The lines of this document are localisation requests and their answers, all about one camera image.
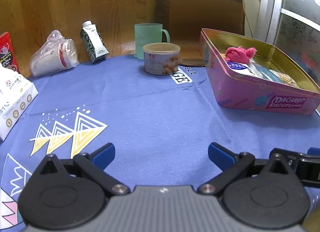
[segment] canned food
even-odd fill
[[[169,75],[178,71],[178,45],[166,42],[150,43],[143,46],[144,69],[153,75]]]

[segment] white paper cup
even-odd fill
[[[31,62],[33,76],[46,75],[71,68],[77,62],[77,52],[71,39],[53,47]]]

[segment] brown chair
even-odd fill
[[[198,50],[202,28],[244,35],[242,0],[157,0],[156,22],[181,47],[180,64],[203,66]]]

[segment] food package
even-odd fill
[[[274,70],[270,70],[270,71],[274,75],[276,75],[279,79],[281,79],[283,81],[283,84],[286,84],[286,85],[289,85],[289,86],[293,86],[295,88],[299,88],[298,84],[289,75],[281,73],[281,72],[277,72],[277,71],[274,71]]]
[[[73,40],[65,39],[58,30],[53,30],[44,45],[32,55],[30,72],[39,77],[71,69],[78,64]]]
[[[36,95],[32,82],[0,64],[0,140],[4,141]]]
[[[8,32],[0,35],[0,62],[3,67],[20,73]]]
[[[226,59],[226,55],[221,53],[221,56]],[[229,68],[234,70],[235,72],[238,72],[240,74],[245,74],[248,76],[253,76],[253,77],[258,77],[262,78],[262,74],[260,71],[256,69],[256,67],[253,65],[251,59],[249,64],[245,63],[238,63],[238,62],[232,62],[232,61],[226,61],[228,64]]]

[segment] pink plush toy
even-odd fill
[[[244,49],[242,47],[230,47],[226,51],[226,61],[249,64],[250,59],[256,54],[255,48]]]

